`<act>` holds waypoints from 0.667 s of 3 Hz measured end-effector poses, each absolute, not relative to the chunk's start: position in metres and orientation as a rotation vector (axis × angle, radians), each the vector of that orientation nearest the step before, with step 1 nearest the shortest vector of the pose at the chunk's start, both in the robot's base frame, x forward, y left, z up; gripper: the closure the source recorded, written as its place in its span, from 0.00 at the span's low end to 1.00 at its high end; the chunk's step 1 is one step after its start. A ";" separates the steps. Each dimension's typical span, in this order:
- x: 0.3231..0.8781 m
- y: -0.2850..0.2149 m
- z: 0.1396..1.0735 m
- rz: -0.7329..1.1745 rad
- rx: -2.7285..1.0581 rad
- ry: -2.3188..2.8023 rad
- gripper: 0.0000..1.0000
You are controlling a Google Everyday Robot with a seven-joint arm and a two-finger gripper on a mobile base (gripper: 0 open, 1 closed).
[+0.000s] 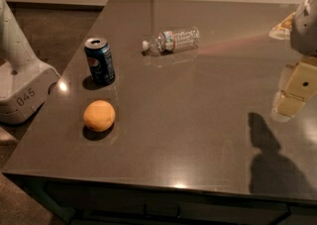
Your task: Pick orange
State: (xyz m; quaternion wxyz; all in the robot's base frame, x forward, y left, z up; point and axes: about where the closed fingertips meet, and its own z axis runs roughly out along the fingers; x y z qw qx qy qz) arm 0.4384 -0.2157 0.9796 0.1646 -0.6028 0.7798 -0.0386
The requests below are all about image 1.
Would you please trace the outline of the white robot base numbered 045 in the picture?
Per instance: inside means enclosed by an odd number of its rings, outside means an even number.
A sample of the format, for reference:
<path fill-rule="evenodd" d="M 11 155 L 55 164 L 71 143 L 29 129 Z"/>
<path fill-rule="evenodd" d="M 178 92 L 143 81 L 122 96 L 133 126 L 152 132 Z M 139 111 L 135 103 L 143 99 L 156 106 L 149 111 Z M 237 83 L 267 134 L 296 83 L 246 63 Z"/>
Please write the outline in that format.
<path fill-rule="evenodd" d="M 26 122 L 47 100 L 60 75 L 34 53 L 6 0 L 0 0 L 0 122 Z"/>

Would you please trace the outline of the white gripper with vents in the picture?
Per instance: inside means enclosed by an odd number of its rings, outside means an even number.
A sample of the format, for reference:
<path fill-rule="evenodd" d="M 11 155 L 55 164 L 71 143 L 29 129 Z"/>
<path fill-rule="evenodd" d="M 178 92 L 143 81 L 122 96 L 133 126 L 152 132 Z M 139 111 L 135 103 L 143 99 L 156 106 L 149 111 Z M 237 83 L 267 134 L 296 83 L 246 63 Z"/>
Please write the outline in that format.
<path fill-rule="evenodd" d="M 317 0 L 304 0 L 295 11 L 290 33 L 291 47 L 303 55 L 317 56 Z M 278 83 L 270 116 L 287 122 L 317 93 L 317 57 L 303 57 L 287 64 Z"/>

